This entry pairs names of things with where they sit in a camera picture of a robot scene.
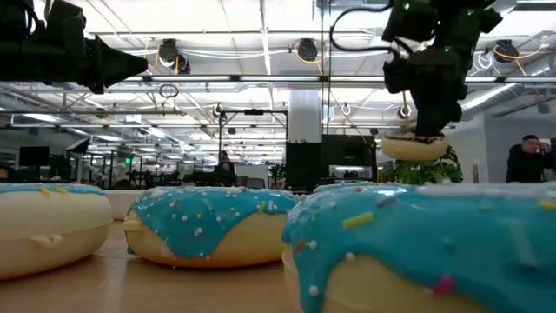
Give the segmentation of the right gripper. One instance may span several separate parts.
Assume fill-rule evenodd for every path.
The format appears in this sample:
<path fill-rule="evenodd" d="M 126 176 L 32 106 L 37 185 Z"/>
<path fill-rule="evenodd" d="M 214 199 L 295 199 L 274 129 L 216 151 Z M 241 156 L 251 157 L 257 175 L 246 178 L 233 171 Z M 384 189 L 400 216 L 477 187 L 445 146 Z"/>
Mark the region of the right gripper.
<path fill-rule="evenodd" d="M 465 83 L 472 50 L 455 46 L 427 47 L 407 59 L 410 93 L 417 109 L 415 134 L 438 136 L 450 122 L 461 120 L 457 103 L 467 96 Z"/>

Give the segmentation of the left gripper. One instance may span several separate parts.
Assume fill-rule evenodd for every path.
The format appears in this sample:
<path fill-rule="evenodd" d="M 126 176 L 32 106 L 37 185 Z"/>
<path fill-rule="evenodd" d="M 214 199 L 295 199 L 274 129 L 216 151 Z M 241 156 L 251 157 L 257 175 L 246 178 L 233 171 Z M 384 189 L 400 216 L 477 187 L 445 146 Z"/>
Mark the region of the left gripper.
<path fill-rule="evenodd" d="M 86 46 L 84 41 L 0 41 L 0 82 L 72 82 L 102 94 L 148 68 L 145 58 L 115 50 L 99 36 L 87 39 Z"/>

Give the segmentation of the chocolate iced donut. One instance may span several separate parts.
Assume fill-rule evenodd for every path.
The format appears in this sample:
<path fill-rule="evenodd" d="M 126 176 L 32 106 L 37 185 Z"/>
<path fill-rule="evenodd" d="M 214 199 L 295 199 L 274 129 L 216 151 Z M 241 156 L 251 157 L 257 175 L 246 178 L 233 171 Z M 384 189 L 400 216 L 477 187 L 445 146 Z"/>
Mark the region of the chocolate iced donut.
<path fill-rule="evenodd" d="M 442 157 L 449 146 L 444 135 L 418 137 L 413 132 L 381 136 L 383 154 L 396 160 L 431 161 Z"/>

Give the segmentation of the blue iced donut coloured sprinkles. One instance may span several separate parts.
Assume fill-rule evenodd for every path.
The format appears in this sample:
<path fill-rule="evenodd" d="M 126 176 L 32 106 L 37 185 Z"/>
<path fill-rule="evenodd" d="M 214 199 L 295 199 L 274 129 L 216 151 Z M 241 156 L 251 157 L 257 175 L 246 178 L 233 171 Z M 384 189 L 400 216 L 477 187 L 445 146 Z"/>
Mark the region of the blue iced donut coloured sprinkles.
<path fill-rule="evenodd" d="M 556 313 L 556 184 L 334 184 L 288 213 L 298 313 Z"/>

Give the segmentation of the cream donut pale blue icing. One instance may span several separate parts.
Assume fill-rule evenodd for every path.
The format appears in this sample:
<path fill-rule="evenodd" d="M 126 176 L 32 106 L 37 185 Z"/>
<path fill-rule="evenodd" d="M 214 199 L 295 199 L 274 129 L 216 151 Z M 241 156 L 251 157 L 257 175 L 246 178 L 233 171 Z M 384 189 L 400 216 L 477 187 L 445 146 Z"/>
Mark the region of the cream donut pale blue icing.
<path fill-rule="evenodd" d="M 111 204 L 97 187 L 0 183 L 0 281 L 92 255 L 111 223 Z"/>

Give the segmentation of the blue iced donut white pearls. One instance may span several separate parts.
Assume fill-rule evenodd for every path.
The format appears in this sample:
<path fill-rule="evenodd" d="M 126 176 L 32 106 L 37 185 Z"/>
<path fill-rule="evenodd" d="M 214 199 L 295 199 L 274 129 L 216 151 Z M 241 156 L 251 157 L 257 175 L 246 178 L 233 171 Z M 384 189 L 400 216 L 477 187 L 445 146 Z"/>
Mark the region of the blue iced donut white pearls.
<path fill-rule="evenodd" d="M 288 212 L 299 198 L 247 187 L 157 187 L 129 207 L 128 252 L 153 263 L 235 268 L 277 261 Z"/>

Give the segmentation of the grey ceiling pipe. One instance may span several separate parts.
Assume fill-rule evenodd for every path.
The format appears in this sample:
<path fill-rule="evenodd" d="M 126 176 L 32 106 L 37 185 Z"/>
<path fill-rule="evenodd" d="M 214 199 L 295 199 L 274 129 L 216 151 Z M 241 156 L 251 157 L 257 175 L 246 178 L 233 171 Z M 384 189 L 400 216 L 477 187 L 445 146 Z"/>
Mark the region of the grey ceiling pipe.
<path fill-rule="evenodd" d="M 0 115 L 179 115 L 186 116 L 188 113 L 180 110 L 57 110 L 57 111 L 30 111 L 30 110 L 0 110 Z"/>

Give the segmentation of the green potted plant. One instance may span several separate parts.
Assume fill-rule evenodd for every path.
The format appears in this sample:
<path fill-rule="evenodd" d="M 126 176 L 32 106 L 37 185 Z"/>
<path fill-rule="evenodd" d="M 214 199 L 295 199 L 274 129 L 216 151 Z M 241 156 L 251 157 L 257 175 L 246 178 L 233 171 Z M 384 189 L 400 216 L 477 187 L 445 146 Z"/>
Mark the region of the green potted plant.
<path fill-rule="evenodd" d="M 462 183 L 462 168 L 457 153 L 448 146 L 443 156 L 429 161 L 395 160 L 384 163 L 378 171 L 381 183 L 424 185 L 429 183 Z"/>

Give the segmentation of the black cabinet with window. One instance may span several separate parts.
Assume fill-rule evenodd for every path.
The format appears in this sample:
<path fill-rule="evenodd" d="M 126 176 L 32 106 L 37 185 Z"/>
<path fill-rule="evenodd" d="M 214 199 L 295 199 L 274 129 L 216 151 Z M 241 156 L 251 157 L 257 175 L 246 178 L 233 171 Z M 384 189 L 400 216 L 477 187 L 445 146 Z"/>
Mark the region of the black cabinet with window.
<path fill-rule="evenodd" d="M 377 142 L 374 136 L 325 135 L 322 183 L 340 180 L 377 182 Z"/>

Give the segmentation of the person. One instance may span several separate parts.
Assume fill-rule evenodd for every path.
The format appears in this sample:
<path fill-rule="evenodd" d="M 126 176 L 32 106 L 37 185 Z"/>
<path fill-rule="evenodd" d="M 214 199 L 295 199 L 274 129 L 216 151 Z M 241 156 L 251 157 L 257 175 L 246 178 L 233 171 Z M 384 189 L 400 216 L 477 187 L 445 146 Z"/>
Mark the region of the person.
<path fill-rule="evenodd" d="M 228 152 L 226 150 L 221 150 L 219 153 L 218 170 L 222 172 L 228 172 L 230 175 L 235 174 L 234 164 L 229 158 Z"/>
<path fill-rule="evenodd" d="M 508 151 L 507 183 L 543 183 L 545 170 L 553 166 L 552 146 L 535 135 L 525 135 Z"/>

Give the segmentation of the dark monitor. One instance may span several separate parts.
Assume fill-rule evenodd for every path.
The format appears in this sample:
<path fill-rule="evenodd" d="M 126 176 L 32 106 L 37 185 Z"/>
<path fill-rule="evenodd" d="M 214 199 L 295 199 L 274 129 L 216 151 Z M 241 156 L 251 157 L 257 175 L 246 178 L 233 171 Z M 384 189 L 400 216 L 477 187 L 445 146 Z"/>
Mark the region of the dark monitor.
<path fill-rule="evenodd" d="M 49 146 L 22 146 L 19 149 L 20 166 L 46 166 L 50 160 Z"/>

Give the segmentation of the white pillar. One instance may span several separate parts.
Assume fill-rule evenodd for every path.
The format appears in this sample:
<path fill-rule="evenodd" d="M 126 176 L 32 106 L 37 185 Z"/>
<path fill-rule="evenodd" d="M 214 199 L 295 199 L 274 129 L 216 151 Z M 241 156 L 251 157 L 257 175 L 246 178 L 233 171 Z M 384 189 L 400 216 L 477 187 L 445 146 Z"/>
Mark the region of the white pillar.
<path fill-rule="evenodd" d="M 288 106 L 289 142 L 320 143 L 321 123 L 321 93 L 318 90 L 292 90 Z"/>

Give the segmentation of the white plate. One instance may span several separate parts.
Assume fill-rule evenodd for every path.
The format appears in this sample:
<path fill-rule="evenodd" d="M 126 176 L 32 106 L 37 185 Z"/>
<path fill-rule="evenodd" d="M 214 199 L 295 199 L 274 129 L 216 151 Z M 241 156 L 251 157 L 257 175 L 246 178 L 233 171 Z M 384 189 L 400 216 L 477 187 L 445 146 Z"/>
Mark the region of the white plate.
<path fill-rule="evenodd" d="M 127 216 L 127 211 L 130 205 L 140 196 L 143 195 L 143 190 L 106 190 L 107 198 L 109 199 L 112 218 L 114 220 L 122 221 Z"/>

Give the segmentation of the silver ceiling duct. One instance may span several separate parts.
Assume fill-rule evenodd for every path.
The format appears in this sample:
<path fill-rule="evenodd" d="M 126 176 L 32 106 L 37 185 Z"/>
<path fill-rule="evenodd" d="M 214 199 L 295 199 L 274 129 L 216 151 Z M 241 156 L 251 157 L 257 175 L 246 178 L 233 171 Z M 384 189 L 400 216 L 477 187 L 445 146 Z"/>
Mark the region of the silver ceiling duct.
<path fill-rule="evenodd" d="M 460 106 L 462 118 L 469 118 L 495 105 L 518 97 L 525 86 L 522 83 L 509 83 L 490 90 L 473 93 Z"/>

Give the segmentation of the long ceiling light rail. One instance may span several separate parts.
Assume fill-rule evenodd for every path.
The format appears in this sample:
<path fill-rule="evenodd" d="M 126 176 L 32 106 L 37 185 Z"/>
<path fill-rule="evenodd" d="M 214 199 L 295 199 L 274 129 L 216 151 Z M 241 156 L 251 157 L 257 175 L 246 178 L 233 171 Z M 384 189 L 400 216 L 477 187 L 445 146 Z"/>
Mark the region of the long ceiling light rail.
<path fill-rule="evenodd" d="M 246 82 L 246 83 L 384 83 L 382 76 L 287 76 L 287 75 L 189 75 L 135 76 L 124 83 L 191 83 L 191 82 Z M 556 83 L 556 77 L 467 77 L 466 83 Z"/>

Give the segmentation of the black stand frame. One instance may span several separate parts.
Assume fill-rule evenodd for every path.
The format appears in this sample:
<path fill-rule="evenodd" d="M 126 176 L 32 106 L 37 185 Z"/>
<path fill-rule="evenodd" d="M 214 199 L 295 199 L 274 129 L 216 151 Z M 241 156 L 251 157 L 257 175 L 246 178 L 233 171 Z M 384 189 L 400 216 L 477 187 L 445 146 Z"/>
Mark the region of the black stand frame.
<path fill-rule="evenodd" d="M 231 122 L 237 115 L 243 115 L 247 117 L 259 117 L 264 115 L 271 116 L 270 124 L 260 124 L 260 123 L 247 123 L 247 124 L 232 124 Z M 229 141 L 231 143 L 238 143 L 240 147 L 247 145 L 248 143 L 256 143 L 257 145 L 262 145 L 263 143 L 281 143 L 284 146 L 283 154 L 286 154 L 287 143 L 289 142 L 289 118 L 287 110 L 273 110 L 273 109 L 244 109 L 244 110 L 225 110 L 220 108 L 218 116 L 218 154 L 222 153 L 223 147 L 223 130 L 234 128 L 235 130 L 242 129 L 267 129 L 275 130 L 275 127 L 279 125 L 285 131 L 283 137 L 273 136 L 272 138 L 231 138 Z"/>

